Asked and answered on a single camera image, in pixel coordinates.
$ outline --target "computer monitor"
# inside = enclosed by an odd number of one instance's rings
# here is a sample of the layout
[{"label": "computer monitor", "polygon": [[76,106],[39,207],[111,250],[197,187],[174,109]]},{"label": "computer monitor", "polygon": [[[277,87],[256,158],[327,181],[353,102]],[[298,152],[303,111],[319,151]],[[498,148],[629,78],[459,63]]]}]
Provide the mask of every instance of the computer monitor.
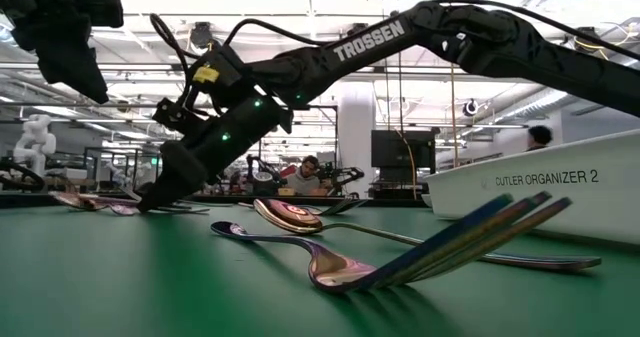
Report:
[{"label": "computer monitor", "polygon": [[435,167],[435,133],[432,131],[405,131],[404,140],[398,132],[371,131],[371,167],[411,169],[409,148],[415,168]]}]

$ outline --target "humanoid robot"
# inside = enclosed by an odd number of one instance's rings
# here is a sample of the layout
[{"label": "humanoid robot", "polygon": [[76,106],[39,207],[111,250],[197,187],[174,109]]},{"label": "humanoid robot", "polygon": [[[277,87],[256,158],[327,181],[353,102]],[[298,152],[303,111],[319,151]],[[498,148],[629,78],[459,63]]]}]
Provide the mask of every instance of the humanoid robot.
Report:
[{"label": "humanoid robot", "polygon": [[13,160],[18,164],[30,162],[31,171],[45,175],[47,156],[56,151],[56,136],[49,132],[51,117],[35,114],[22,125],[22,136],[13,149]]}]

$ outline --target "green table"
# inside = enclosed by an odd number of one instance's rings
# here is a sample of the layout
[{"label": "green table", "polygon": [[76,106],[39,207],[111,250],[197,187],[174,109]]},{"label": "green table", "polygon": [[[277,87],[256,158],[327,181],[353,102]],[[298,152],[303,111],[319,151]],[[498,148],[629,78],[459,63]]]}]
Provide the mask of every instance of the green table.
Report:
[{"label": "green table", "polygon": [[[352,222],[428,237],[418,208],[361,208]],[[509,252],[603,257],[564,275],[473,263],[409,287],[333,296],[312,287],[307,252],[213,235],[213,221],[281,233],[255,212],[116,217],[64,207],[0,210],[0,336],[634,336],[640,258],[538,237]],[[314,237],[382,265],[409,247],[349,230]]]}]

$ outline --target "white column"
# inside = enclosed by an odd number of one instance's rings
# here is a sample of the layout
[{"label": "white column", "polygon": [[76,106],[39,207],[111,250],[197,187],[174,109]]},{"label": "white column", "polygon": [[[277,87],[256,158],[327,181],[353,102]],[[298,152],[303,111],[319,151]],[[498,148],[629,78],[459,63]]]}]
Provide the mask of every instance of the white column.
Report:
[{"label": "white column", "polygon": [[375,173],[371,167],[371,130],[376,123],[373,83],[344,82],[338,91],[338,161],[342,167],[358,167],[364,172],[364,177],[346,185],[346,190],[367,198]]}]

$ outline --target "person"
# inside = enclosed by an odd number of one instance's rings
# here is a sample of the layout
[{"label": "person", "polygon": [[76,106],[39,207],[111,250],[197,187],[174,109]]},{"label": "person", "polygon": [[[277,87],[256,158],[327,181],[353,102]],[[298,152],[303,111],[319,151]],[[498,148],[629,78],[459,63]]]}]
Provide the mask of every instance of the person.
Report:
[{"label": "person", "polygon": [[320,162],[316,157],[305,157],[296,172],[287,176],[286,186],[292,188],[297,195],[317,195],[320,188],[326,187],[326,183],[321,183],[316,176],[319,167]]},{"label": "person", "polygon": [[553,133],[545,126],[533,126],[528,132],[527,152],[545,148],[553,140]]}]

